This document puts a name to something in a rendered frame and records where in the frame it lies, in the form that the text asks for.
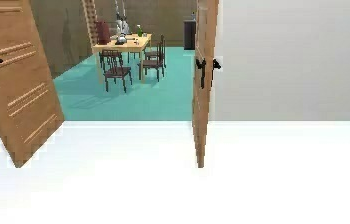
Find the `brown wooden room door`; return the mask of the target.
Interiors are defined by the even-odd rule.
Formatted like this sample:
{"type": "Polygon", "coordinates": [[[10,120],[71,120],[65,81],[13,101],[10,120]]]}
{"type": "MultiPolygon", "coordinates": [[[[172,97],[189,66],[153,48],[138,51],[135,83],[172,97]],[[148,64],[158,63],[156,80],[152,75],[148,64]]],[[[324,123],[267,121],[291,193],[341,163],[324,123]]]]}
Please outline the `brown wooden room door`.
{"type": "Polygon", "coordinates": [[[0,139],[20,168],[64,115],[30,0],[0,0],[0,139]]]}
{"type": "Polygon", "coordinates": [[[219,1],[197,0],[192,127],[198,168],[204,167],[219,1]]]}

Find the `dark brown wooden chair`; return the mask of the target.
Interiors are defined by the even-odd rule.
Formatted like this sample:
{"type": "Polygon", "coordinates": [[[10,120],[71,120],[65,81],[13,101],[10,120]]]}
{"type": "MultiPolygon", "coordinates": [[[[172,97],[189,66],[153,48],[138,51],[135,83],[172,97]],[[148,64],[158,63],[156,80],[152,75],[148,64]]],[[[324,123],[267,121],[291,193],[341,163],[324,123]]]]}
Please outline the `dark brown wooden chair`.
{"type": "Polygon", "coordinates": [[[109,91],[108,80],[110,78],[112,78],[114,81],[116,81],[117,79],[121,79],[124,92],[127,92],[125,77],[129,76],[129,79],[130,80],[132,79],[131,68],[129,66],[124,65],[123,58],[121,58],[121,60],[120,60],[120,68],[119,69],[117,69],[116,71],[113,71],[113,70],[108,70],[106,72],[103,71],[103,76],[104,76],[105,90],[106,91],[109,91]]]}
{"type": "Polygon", "coordinates": [[[108,70],[116,71],[120,68],[122,54],[117,50],[102,50],[99,53],[101,68],[104,72],[108,70]]]}
{"type": "Polygon", "coordinates": [[[161,55],[157,58],[146,60],[145,54],[144,54],[144,58],[140,60],[140,62],[138,63],[138,66],[139,66],[139,78],[142,78],[142,73],[147,73],[148,69],[155,69],[156,78],[159,78],[159,71],[164,71],[164,68],[165,68],[161,55]]]}
{"type": "Polygon", "coordinates": [[[160,36],[160,42],[158,43],[161,46],[160,50],[153,50],[145,53],[145,59],[149,60],[152,58],[157,58],[160,55],[162,56],[164,67],[166,68],[166,39],[164,34],[160,36]]]}

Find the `dark cabinet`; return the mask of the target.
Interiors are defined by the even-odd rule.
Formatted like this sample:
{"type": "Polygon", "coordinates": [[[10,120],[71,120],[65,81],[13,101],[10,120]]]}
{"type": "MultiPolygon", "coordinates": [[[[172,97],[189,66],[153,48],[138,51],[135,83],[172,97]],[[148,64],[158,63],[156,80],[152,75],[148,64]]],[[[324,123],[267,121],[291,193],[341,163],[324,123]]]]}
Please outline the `dark cabinet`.
{"type": "Polygon", "coordinates": [[[184,49],[194,50],[195,49],[195,33],[196,33],[196,21],[195,20],[184,20],[184,49]]]}

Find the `light wooden dining table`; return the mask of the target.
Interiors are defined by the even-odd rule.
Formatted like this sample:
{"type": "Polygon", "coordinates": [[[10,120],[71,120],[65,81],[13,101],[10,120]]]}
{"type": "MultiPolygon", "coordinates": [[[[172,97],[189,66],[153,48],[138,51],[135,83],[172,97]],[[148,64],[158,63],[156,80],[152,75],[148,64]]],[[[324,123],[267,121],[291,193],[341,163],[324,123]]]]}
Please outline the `light wooden dining table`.
{"type": "Polygon", "coordinates": [[[138,53],[139,61],[145,59],[144,50],[147,47],[151,47],[152,43],[152,34],[145,33],[142,37],[137,34],[131,34],[126,36],[127,42],[122,45],[117,45],[117,36],[114,35],[106,44],[96,44],[92,47],[92,53],[96,59],[97,65],[97,74],[99,82],[102,82],[102,70],[100,67],[100,58],[99,54],[103,50],[116,50],[118,52],[129,52],[129,53],[138,53]]]}

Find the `dark red box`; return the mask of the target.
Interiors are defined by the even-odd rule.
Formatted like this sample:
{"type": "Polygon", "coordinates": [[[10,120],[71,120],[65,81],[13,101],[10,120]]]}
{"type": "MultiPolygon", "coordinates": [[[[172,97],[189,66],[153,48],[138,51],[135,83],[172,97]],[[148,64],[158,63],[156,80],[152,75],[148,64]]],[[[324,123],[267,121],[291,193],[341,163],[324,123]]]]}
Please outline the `dark red box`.
{"type": "Polygon", "coordinates": [[[106,45],[110,42],[110,31],[108,24],[105,21],[97,21],[96,29],[98,35],[98,43],[100,45],[106,45]]]}

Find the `light wooden ladder shelf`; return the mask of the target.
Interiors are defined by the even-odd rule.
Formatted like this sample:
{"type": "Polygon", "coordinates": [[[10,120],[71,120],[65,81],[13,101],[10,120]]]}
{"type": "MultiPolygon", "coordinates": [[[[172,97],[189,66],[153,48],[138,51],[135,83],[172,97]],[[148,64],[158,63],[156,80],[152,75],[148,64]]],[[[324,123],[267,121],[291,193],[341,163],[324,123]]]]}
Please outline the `light wooden ladder shelf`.
{"type": "Polygon", "coordinates": [[[97,13],[95,0],[81,0],[90,44],[97,44],[97,13]]]}

